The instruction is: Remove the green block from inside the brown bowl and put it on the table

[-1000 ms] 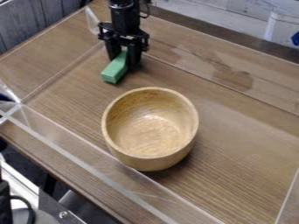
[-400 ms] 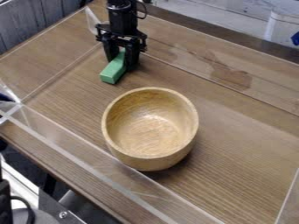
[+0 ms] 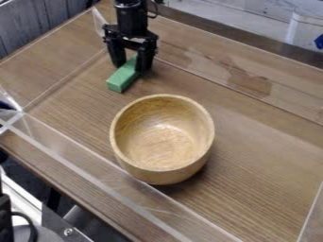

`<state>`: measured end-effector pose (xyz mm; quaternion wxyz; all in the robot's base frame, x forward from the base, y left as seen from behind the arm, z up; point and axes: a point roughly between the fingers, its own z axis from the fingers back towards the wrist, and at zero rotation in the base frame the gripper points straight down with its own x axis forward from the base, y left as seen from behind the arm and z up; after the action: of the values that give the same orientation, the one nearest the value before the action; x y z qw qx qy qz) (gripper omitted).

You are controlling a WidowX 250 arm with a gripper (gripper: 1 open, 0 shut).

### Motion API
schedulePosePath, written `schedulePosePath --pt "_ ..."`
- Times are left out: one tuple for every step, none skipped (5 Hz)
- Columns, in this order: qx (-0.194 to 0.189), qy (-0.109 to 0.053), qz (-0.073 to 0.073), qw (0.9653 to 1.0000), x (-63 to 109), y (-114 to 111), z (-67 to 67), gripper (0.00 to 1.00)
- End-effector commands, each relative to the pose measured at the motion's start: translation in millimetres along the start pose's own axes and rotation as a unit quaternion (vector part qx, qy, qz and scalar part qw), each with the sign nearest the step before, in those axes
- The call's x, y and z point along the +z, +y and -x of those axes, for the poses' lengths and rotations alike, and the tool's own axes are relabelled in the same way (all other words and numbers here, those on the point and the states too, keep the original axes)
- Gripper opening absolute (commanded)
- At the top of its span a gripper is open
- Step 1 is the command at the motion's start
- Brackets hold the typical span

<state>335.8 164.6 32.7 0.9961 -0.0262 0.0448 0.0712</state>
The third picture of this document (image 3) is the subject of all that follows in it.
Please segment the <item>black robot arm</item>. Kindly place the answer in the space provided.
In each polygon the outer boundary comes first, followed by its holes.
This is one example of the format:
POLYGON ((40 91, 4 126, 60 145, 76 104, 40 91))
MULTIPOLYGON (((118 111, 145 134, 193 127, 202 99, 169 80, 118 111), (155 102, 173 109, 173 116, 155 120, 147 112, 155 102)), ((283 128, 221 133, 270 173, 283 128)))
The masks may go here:
POLYGON ((117 67, 127 63, 127 49, 138 53, 135 71, 145 74, 153 67, 159 36, 150 31, 149 0, 115 0, 118 23, 105 24, 105 43, 117 67))

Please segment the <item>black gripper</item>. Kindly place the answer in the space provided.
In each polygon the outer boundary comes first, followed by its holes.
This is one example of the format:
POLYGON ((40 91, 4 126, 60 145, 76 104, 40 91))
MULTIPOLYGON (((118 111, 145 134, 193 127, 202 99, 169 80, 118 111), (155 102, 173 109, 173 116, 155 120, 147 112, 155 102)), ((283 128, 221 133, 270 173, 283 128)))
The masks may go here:
POLYGON ((117 24, 105 24, 105 42, 111 61, 117 67, 127 62, 126 49, 138 51, 135 70, 145 75, 153 66, 157 53, 158 35, 150 31, 150 19, 158 14, 149 14, 147 3, 115 3, 117 24))

